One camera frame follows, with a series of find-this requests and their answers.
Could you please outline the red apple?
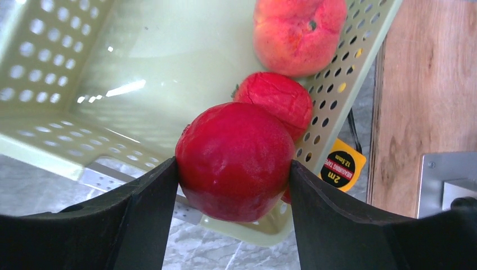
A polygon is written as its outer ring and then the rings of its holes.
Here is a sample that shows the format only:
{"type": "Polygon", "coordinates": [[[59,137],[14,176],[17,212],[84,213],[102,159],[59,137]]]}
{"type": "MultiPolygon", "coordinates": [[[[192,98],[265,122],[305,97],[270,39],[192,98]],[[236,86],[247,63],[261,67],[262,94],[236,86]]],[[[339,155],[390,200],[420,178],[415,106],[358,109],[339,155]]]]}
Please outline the red apple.
{"type": "Polygon", "coordinates": [[[203,214],[253,222],[285,192],[295,152],[282,123],[265,110],[229,102],[200,114],[175,148],[180,185],[203,214]]]}

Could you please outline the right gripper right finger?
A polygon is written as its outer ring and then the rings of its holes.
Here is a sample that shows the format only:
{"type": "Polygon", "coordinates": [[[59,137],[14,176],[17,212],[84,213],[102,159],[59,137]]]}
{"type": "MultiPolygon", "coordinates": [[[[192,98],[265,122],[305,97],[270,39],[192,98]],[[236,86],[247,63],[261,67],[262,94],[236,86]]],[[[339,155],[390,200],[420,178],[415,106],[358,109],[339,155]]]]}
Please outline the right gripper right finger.
{"type": "Polygon", "coordinates": [[[475,269],[476,210],[415,219],[361,202],[298,161],[290,171],[302,269],[475,269]]]}

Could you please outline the red strawberry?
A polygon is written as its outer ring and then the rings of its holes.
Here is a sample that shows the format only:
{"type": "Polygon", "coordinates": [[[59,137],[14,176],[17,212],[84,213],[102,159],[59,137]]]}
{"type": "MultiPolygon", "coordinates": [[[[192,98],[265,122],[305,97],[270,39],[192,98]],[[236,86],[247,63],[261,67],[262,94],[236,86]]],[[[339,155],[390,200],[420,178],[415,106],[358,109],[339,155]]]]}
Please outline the red strawberry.
{"type": "Polygon", "coordinates": [[[250,74],[236,86],[232,98],[263,107],[282,122],[293,141],[303,136],[313,115],[308,91],[298,82],[273,72],[250,74]]]}

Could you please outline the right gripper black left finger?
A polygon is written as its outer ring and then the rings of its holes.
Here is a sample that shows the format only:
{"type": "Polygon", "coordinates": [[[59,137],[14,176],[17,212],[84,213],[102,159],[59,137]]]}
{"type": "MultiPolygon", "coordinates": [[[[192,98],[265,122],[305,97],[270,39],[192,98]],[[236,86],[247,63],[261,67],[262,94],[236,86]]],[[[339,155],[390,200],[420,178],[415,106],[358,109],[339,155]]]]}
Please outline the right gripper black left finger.
{"type": "Polygon", "coordinates": [[[2,269],[161,269],[178,188],[170,158],[58,213],[1,216],[2,269]]]}

